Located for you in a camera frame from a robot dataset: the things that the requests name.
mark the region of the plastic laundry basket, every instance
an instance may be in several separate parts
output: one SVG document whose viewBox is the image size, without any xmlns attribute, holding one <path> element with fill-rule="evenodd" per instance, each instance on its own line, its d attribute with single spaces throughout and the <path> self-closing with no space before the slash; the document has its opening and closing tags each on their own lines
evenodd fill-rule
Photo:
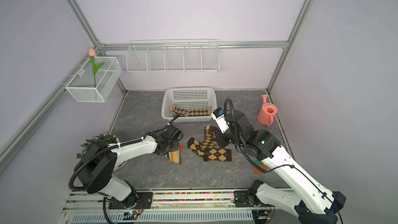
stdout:
<svg viewBox="0 0 398 224">
<path fill-rule="evenodd" d="M 211 107 L 214 111 L 217 109 L 216 93 L 210 87 L 185 87 L 171 88 L 166 91 L 163 98 L 162 117 L 172 120 L 173 114 L 170 112 L 170 106 L 176 105 L 185 109 L 207 108 Z M 211 116 L 192 116 L 179 117 L 175 122 L 197 122 L 209 121 Z"/>
</svg>

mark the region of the white wire basket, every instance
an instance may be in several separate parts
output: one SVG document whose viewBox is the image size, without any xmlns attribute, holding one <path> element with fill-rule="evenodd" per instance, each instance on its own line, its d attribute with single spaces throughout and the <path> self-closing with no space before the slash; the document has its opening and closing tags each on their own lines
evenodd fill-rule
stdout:
<svg viewBox="0 0 398 224">
<path fill-rule="evenodd" d="M 171 88 L 166 90 L 162 104 L 162 118 L 169 121 L 174 117 L 170 112 L 171 105 L 185 109 L 211 107 L 213 112 L 217 109 L 216 93 L 210 87 Z M 174 122 L 199 122 L 211 119 L 211 116 L 178 117 Z"/>
<path fill-rule="evenodd" d="M 130 73 L 220 71 L 218 42 L 128 44 L 126 61 Z"/>
<path fill-rule="evenodd" d="M 96 87 L 90 59 L 87 59 L 65 86 L 78 102 L 105 102 L 122 73 L 116 57 L 95 56 L 94 61 L 96 64 L 105 62 L 96 73 Z"/>
</svg>

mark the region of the argyle sock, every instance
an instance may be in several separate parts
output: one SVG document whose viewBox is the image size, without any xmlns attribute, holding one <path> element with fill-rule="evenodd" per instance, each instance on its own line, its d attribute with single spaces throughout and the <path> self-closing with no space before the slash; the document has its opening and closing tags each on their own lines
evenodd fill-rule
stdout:
<svg viewBox="0 0 398 224">
<path fill-rule="evenodd" d="M 194 138 L 187 142 L 188 149 L 203 158 L 203 161 L 210 160 L 230 162 L 232 161 L 231 149 L 214 148 L 216 145 L 214 131 L 217 127 L 205 127 L 205 140 L 202 144 Z"/>
<path fill-rule="evenodd" d="M 170 106 L 170 112 L 173 116 L 177 114 L 181 114 L 183 117 L 193 117 L 193 116 L 210 116 L 211 115 L 211 107 L 208 108 L 196 108 L 196 109 L 184 109 L 177 107 L 176 105 Z"/>
<path fill-rule="evenodd" d="M 217 127 L 207 126 L 205 127 L 205 140 L 203 141 L 202 149 L 204 148 L 213 148 L 216 146 L 216 134 L 214 131 L 217 130 Z"/>
</svg>

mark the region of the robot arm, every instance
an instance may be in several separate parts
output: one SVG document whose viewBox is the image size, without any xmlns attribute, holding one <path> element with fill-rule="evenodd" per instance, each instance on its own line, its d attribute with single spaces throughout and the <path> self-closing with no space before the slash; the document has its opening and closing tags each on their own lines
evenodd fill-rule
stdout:
<svg viewBox="0 0 398 224">
<path fill-rule="evenodd" d="M 220 147 L 235 144 L 253 166 L 256 167 L 248 155 L 266 164 L 270 168 L 269 172 L 275 170 L 295 191 L 286 193 L 256 180 L 247 192 L 248 198 L 251 199 L 247 202 L 251 205 L 264 203 L 276 206 L 295 215 L 303 224 L 337 222 L 335 213 L 343 207 L 345 196 L 340 192 L 332 192 L 311 177 L 270 132 L 255 131 L 245 114 L 233 110 L 233 107 L 229 114 L 224 114 L 224 111 L 218 108 L 212 113 L 212 117 L 219 126 L 216 141 Z"/>
<path fill-rule="evenodd" d="M 69 188 L 86 190 L 90 194 L 98 192 L 112 197 L 122 207 L 133 207 L 138 200 L 137 192 L 132 185 L 115 177 L 112 172 L 123 162 L 143 154 L 165 155 L 177 151 L 178 141 L 183 137 L 182 132 L 172 125 L 177 117 L 166 127 L 136 140 L 109 145 L 104 141 L 96 142 L 76 165 Z M 76 177 L 83 187 L 73 186 Z"/>
</svg>

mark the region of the vent grille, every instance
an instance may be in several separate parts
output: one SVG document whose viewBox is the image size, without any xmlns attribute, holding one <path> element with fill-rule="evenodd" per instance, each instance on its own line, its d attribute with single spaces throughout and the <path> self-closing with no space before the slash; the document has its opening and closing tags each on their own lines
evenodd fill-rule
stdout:
<svg viewBox="0 0 398 224">
<path fill-rule="evenodd" d="M 115 223 L 131 222 L 123 220 L 124 212 L 111 213 L 109 219 Z M 148 211 L 143 212 L 136 222 L 208 222 L 208 221 L 234 221 L 253 220 L 250 210 L 224 210 L 224 211 Z M 71 224 L 77 223 L 106 223 L 101 212 L 75 213 Z"/>
</svg>

